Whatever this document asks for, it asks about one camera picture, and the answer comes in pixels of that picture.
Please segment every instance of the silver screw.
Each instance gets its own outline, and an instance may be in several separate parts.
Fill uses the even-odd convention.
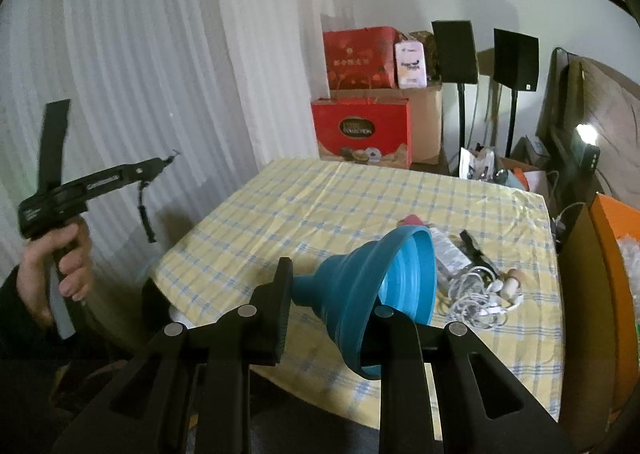
[[[253,317],[258,312],[258,309],[252,304],[245,304],[238,308],[238,314],[241,317]]]
[[[381,319],[388,319],[394,314],[394,309],[391,306],[377,306],[373,310],[373,313],[376,314],[376,317],[380,317]]]
[[[466,333],[466,326],[462,322],[452,322],[449,324],[449,333],[461,337]]]
[[[177,337],[182,333],[182,324],[179,322],[171,322],[164,327],[164,334],[168,337]]]

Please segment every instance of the collapsible silicone funnel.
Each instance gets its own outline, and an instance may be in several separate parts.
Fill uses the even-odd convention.
[[[369,314],[380,297],[419,324],[433,315],[436,263],[428,228],[406,225],[348,255],[326,259],[315,275],[296,275],[292,299],[326,325],[344,362],[363,378],[380,378],[380,366],[362,367],[360,350]]]

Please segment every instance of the pink object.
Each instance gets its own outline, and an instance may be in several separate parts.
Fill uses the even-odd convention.
[[[421,218],[415,214],[408,215],[402,221],[398,221],[396,227],[401,227],[402,225],[419,225],[421,227],[426,226]]]

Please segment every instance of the black sleeve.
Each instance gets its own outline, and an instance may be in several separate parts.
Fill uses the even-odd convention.
[[[0,287],[0,358],[69,359],[69,348],[54,327],[41,329],[18,296],[16,266]]]

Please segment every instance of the orange box flap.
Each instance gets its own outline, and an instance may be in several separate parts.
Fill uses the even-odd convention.
[[[617,411],[625,404],[638,381],[636,318],[618,239],[626,235],[640,239],[640,212],[603,194],[596,195],[589,212],[609,275],[616,320],[616,382],[613,410]]]

